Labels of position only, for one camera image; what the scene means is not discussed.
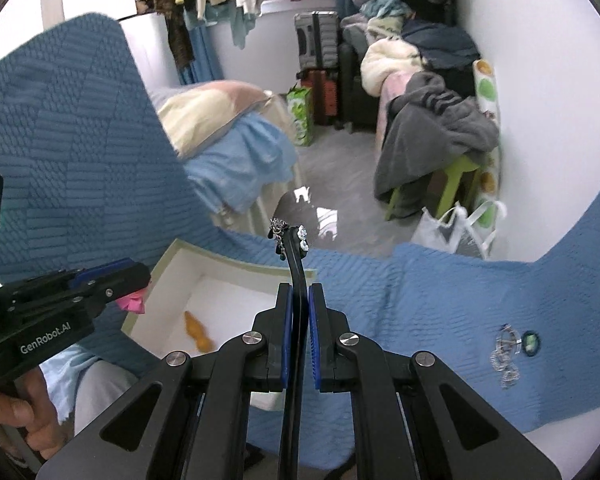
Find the person left hand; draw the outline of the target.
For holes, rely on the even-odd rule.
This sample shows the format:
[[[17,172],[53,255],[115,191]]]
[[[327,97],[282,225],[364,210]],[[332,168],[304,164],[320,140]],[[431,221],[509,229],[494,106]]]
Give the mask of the person left hand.
[[[21,453],[6,434],[5,427],[26,430],[28,447],[48,460],[65,444],[65,436],[57,419],[57,411],[47,392],[42,370],[35,367],[22,377],[24,398],[12,398],[0,392],[0,447],[14,458]]]

